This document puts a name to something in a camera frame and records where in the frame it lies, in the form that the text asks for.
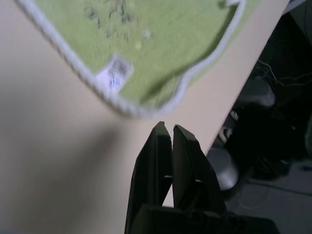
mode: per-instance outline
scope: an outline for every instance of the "green cloth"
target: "green cloth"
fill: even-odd
[[[257,6],[248,0],[236,33]],[[178,77],[216,47],[235,13],[219,0],[36,0],[81,61],[96,75],[121,55],[134,73],[119,93],[157,107]]]

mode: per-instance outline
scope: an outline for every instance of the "beige table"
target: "beige table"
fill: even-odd
[[[170,133],[180,124],[209,149],[287,3],[262,0],[220,62],[162,119]],[[159,120],[117,115],[14,1],[0,1],[0,230],[123,233],[135,159]]]

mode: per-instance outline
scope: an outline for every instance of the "wire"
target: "wire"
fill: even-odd
[[[260,61],[260,60],[258,60],[258,62],[261,63],[261,64],[263,64],[263,65],[265,65],[265,66],[267,66],[267,67],[269,68],[270,72],[272,73],[272,75],[273,75],[274,78],[268,76],[268,75],[267,75],[267,72],[264,71],[264,69],[261,68],[258,64],[255,65],[255,68],[260,69],[261,71],[263,71],[263,72],[265,73],[265,77],[274,79],[277,83],[281,84],[282,86],[303,86],[303,85],[307,85],[307,84],[309,84],[309,83],[312,82],[312,79],[311,79],[311,80],[309,80],[309,81],[307,81],[307,82],[305,82],[305,83],[283,84],[282,82],[280,82],[280,81],[276,78],[275,74],[274,74],[273,71],[272,71],[272,67],[271,67],[269,64],[267,64],[267,63],[265,63],[265,62],[262,62],[262,61]],[[300,78],[302,78],[302,77],[306,77],[306,76],[309,76],[309,75],[312,75],[312,71],[309,72],[309,73],[306,73],[306,74],[299,75],[298,77],[294,77],[294,78],[292,78],[292,77],[283,77],[283,78],[280,78],[280,79],[300,79]]]
[[[309,73],[306,73],[306,74],[302,74],[298,77],[283,77],[283,78],[280,78],[280,79],[300,79],[302,77],[306,77],[306,76],[309,76],[309,75],[312,75],[312,71],[310,71]]]
[[[303,195],[303,196],[312,196],[312,194],[309,194],[309,193],[294,191],[294,190],[290,190],[290,189],[284,189],[284,188],[276,187],[276,186],[269,185],[269,184],[250,182],[250,181],[248,181],[247,183],[248,184],[252,184],[252,185],[257,185],[257,186],[268,187],[268,188],[271,188],[271,189],[277,189],[277,190],[285,191],[285,192],[288,192],[288,193],[299,194],[299,195]]]
[[[309,83],[312,82],[312,79],[309,80],[308,82],[305,82],[305,83],[297,83],[297,84],[285,84],[284,86],[302,86],[302,85],[307,85]]]
[[[255,68],[257,68],[257,69],[263,71],[263,72],[265,73],[264,77],[270,78],[270,79],[274,80],[275,82],[277,82],[277,83],[281,84],[282,86],[284,86],[284,84],[283,84],[282,82],[280,82],[279,80],[277,80],[275,76],[274,76],[275,79],[272,78],[272,77],[270,77],[270,76],[268,76],[268,71],[265,71],[265,70],[264,70],[262,67],[260,67],[259,65],[256,64],[256,65],[255,65]]]
[[[250,206],[250,205],[247,205],[247,204],[244,204],[244,202],[242,201],[242,196],[243,196],[243,193],[244,193],[244,190],[242,190],[242,192],[240,193],[237,201],[238,203],[240,204],[241,207],[243,207],[244,209],[246,210],[255,210],[255,209],[259,209],[261,207],[263,207],[265,205],[265,203],[271,198],[271,190],[268,189],[267,192],[266,192],[266,197],[265,199],[258,205],[254,205],[254,206]]]
[[[275,79],[276,81],[278,81],[277,78],[276,78],[276,76],[274,75],[274,73],[273,73],[273,71],[272,71],[272,67],[271,67],[269,64],[267,64],[267,63],[265,63],[265,62],[261,62],[260,60],[258,60],[258,62],[260,62],[260,63],[263,64],[263,65],[268,66],[268,68],[270,69],[270,71],[271,71],[271,73],[272,73],[274,79]]]

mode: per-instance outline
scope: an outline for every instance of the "fabric label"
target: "fabric label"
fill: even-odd
[[[133,70],[131,63],[114,55],[110,64],[97,75],[97,80],[112,93],[117,94],[125,86]]]

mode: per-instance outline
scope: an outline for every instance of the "green towel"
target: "green towel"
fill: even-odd
[[[113,90],[108,96],[146,108],[159,108],[172,96],[181,74],[215,49],[236,11],[219,0],[20,2],[26,9],[36,5],[46,17],[37,22],[48,20],[94,77],[103,71],[104,76],[115,72],[122,76],[121,82],[101,84],[102,90]],[[235,35],[258,2],[247,1]],[[38,11],[27,11],[35,20],[40,18]],[[67,52],[60,50],[66,58]]]

